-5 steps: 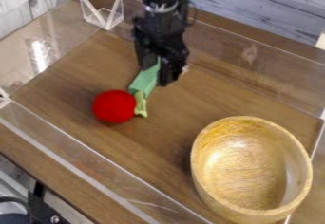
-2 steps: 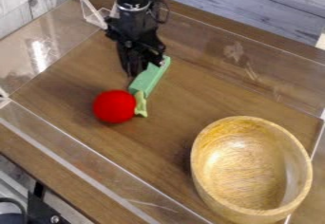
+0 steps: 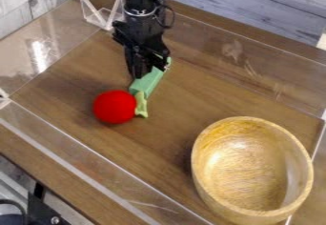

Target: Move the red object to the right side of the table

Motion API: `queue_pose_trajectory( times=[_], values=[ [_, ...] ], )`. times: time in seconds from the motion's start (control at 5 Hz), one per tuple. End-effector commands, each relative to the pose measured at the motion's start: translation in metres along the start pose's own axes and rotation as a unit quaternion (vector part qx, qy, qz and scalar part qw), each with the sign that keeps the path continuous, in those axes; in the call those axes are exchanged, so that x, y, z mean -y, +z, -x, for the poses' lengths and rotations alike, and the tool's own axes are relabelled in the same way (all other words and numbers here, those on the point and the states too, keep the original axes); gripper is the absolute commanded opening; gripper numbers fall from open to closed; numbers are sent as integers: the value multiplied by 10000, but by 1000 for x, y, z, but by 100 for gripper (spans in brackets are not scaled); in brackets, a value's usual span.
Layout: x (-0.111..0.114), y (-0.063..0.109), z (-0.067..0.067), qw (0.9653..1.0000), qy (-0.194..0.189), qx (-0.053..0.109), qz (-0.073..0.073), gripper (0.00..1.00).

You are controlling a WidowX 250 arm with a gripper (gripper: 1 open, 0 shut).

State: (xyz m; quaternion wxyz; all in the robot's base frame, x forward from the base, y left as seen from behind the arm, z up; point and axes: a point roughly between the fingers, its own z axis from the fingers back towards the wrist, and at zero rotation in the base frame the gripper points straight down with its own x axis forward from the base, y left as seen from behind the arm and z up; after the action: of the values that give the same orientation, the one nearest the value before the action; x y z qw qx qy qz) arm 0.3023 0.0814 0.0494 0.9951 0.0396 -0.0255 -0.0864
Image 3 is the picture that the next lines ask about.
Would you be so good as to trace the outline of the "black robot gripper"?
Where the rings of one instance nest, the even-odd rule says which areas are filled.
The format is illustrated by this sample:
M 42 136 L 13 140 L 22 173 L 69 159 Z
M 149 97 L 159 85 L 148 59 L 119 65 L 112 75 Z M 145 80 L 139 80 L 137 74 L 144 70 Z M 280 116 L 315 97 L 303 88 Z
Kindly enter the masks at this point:
M 124 21 L 113 23 L 113 39 L 124 48 L 128 73 L 140 79 L 153 68 L 164 71 L 168 65 L 169 50 L 163 42 L 165 11 L 143 15 L 124 11 L 123 14 Z

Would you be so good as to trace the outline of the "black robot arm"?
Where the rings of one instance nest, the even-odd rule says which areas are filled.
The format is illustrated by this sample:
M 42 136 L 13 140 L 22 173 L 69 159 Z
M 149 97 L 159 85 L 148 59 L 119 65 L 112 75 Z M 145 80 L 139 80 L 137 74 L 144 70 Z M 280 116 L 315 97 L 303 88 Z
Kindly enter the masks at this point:
M 113 39 L 123 45 L 128 73 L 143 78 L 157 68 L 168 65 L 169 49 L 163 42 L 164 30 L 173 26 L 167 23 L 165 10 L 173 12 L 165 0 L 124 0 L 123 21 L 115 21 Z

